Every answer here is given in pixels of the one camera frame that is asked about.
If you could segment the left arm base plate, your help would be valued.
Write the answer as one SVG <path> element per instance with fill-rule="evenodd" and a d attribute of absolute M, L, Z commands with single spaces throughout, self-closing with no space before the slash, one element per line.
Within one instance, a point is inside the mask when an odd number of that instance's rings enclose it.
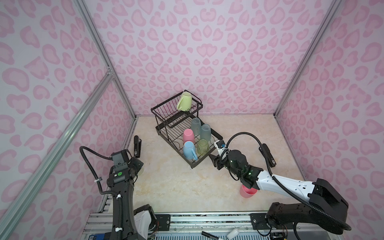
<path fill-rule="evenodd" d="M 155 214 L 157 231 L 166 232 L 170 230 L 171 215 L 169 214 Z"/>

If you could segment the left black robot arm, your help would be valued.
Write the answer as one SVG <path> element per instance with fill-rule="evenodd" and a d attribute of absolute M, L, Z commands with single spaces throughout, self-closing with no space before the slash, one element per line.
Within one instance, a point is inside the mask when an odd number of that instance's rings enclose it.
<path fill-rule="evenodd" d="M 133 193 L 135 180 L 144 163 L 133 157 L 128 150 L 122 150 L 111 154 L 110 157 L 103 156 L 94 150 L 81 146 L 81 156 L 89 167 L 97 183 L 101 195 L 113 197 L 113 226 L 110 240 L 146 240 L 148 230 L 155 223 L 156 218 L 149 210 L 144 211 L 144 219 L 141 219 L 142 227 L 136 226 L 136 217 L 133 208 Z M 87 158 L 85 151 L 88 151 L 102 159 L 113 162 L 107 179 L 108 190 L 103 190 L 101 185 L 102 177 L 99 177 Z"/>

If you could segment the blue mug white inside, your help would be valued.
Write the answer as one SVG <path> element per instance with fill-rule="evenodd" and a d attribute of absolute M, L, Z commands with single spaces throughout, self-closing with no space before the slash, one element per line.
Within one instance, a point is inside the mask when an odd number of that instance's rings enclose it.
<path fill-rule="evenodd" d="M 184 143 L 183 154 L 184 154 L 184 157 L 188 161 L 197 161 L 198 160 L 195 144 L 191 141 L 186 141 Z"/>

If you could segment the light green mug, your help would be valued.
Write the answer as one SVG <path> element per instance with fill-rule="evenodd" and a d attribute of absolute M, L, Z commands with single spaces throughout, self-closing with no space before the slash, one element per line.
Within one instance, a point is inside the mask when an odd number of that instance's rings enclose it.
<path fill-rule="evenodd" d="M 189 92 L 183 92 L 180 100 L 177 104 L 179 111 L 188 112 L 192 107 L 192 94 Z"/>

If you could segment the pink cup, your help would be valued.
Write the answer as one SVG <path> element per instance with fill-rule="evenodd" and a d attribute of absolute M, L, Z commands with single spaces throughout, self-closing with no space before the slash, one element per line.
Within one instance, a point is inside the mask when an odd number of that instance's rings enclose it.
<path fill-rule="evenodd" d="M 248 189 L 246 186 L 242 185 L 240 187 L 240 195 L 243 197 L 243 198 L 251 198 L 252 196 L 254 196 L 256 193 L 258 192 L 257 189 L 254 189 L 254 188 L 251 188 L 251 189 Z"/>
<path fill-rule="evenodd" d="M 192 142 L 195 143 L 195 135 L 192 129 L 186 129 L 183 133 L 183 142 Z"/>

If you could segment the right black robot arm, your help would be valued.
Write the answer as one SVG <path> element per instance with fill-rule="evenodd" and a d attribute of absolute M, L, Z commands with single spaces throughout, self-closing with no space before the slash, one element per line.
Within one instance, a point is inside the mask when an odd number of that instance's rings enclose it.
<path fill-rule="evenodd" d="M 218 155 L 210 155 L 210 158 L 215 168 L 227 169 L 233 180 L 240 181 L 246 189 L 270 191 L 297 201 L 296 204 L 271 204 L 265 216 L 271 228 L 308 223 L 335 235 L 352 230 L 347 224 L 349 204 L 327 180 L 318 178 L 315 182 L 299 181 L 273 174 L 271 168 L 276 163 L 268 146 L 251 133 L 246 132 L 245 135 L 259 144 L 259 151 L 266 161 L 266 170 L 250 165 L 241 151 L 230 150 L 229 143 L 223 140 L 214 143 Z"/>

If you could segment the green transparent cup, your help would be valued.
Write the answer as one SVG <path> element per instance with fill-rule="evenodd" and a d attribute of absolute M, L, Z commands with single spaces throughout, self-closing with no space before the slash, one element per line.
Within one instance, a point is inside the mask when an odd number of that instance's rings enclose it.
<path fill-rule="evenodd" d="M 198 146 L 197 146 L 197 153 L 200 156 L 204 156 L 206 153 L 208 153 L 209 150 L 210 150 L 210 145 L 208 141 L 205 139 L 199 140 Z"/>

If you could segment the teal frosted tumbler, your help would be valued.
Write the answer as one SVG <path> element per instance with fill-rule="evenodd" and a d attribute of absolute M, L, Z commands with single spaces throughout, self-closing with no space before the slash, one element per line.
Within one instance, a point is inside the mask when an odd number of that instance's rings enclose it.
<path fill-rule="evenodd" d="M 200 130 L 200 137 L 208 142 L 211 141 L 211 127 L 208 124 L 203 124 Z"/>
<path fill-rule="evenodd" d="M 195 136 L 198 136 L 201 132 L 201 120 L 199 118 L 193 118 L 191 120 L 191 130 L 193 131 Z"/>

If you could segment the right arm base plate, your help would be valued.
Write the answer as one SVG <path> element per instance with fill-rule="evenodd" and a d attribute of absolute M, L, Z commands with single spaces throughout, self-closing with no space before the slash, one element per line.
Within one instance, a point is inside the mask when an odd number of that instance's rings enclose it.
<path fill-rule="evenodd" d="M 271 227 L 266 220 L 266 213 L 251 213 L 250 218 L 251 218 L 251 224 L 252 224 L 253 230 L 268 231 L 269 229 L 272 229 L 272 230 L 283 229 L 283 226 L 278 226 L 278 228 Z"/>

